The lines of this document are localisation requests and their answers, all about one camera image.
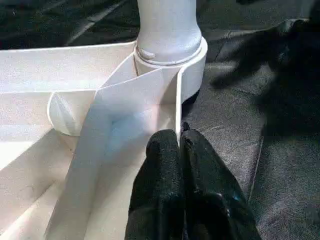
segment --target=white plastic structure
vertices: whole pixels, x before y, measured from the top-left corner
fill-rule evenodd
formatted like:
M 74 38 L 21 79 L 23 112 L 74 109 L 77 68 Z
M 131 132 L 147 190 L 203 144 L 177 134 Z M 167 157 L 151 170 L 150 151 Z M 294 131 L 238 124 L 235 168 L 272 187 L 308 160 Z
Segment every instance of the white plastic structure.
M 151 64 L 175 65 L 195 57 L 202 39 L 196 5 L 196 0 L 138 0 L 141 58 Z
M 124 239 L 146 144 L 179 139 L 202 82 L 196 1 L 176 2 L 139 1 L 138 42 L 0 51 L 0 240 Z

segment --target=white cylindrical post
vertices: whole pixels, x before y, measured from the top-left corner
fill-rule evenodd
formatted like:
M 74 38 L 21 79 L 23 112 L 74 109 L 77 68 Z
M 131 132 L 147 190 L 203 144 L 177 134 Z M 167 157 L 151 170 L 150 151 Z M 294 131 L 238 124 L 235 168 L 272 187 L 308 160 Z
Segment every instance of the white cylindrical post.
M 137 0 L 140 57 L 155 65 L 176 65 L 196 56 L 202 40 L 197 0 Z

